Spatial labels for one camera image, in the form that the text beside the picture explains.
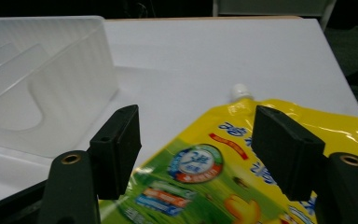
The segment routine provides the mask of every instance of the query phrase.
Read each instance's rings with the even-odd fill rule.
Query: printed label
[[[158,180],[153,181],[153,183],[150,185],[150,188],[164,190],[171,194],[189,200],[192,200],[197,194],[196,192],[191,191],[189,189],[182,189],[177,186],[171,185],[165,181],[158,181]]]
[[[146,189],[144,191],[144,195],[148,197],[157,198],[165,203],[171,203],[178,207],[185,207],[189,200],[184,198],[176,197],[162,190],[158,189]]]
[[[220,142],[220,143],[224,143],[226,145],[228,145],[229,147],[231,147],[232,149],[234,149],[238,154],[240,154],[240,156],[244,159],[247,160],[248,159],[248,155],[246,155],[245,151],[238,146],[238,144],[236,144],[233,141],[227,140],[226,138],[222,138],[217,136],[214,133],[210,133],[209,136],[216,142]]]
[[[183,208],[176,207],[172,204],[162,202],[156,198],[146,197],[144,195],[140,195],[136,199],[136,202],[140,205],[157,210],[171,217],[177,216],[183,210]]]
[[[219,175],[222,165],[223,158],[216,147],[196,145],[176,154],[168,167],[168,173],[183,183],[200,183]]]

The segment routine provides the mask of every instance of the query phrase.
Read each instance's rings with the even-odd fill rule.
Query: white spout cap
[[[235,102],[243,98],[253,99],[253,95],[245,85],[241,83],[235,84],[231,89],[231,100]]]

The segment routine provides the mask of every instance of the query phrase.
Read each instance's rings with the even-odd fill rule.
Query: detergent refill pouch
[[[290,202],[252,151],[255,108],[278,109],[325,142],[324,155],[358,155],[358,118],[280,101],[242,99],[210,109],[100,202],[103,223],[317,223],[316,194]]]

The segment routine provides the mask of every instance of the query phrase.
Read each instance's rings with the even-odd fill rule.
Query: screw hole
[[[347,163],[348,165],[358,166],[358,158],[349,156],[349,155],[342,155],[339,157],[342,161]]]
[[[61,163],[65,164],[65,165],[74,164],[74,163],[80,161],[80,159],[81,159],[80,155],[71,154],[71,155],[68,155],[65,158],[63,158],[61,160]]]

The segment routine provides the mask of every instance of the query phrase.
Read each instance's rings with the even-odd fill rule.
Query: plastic tray compartment
[[[103,18],[0,18],[7,46],[18,54],[0,58],[0,146],[73,149],[117,90]]]

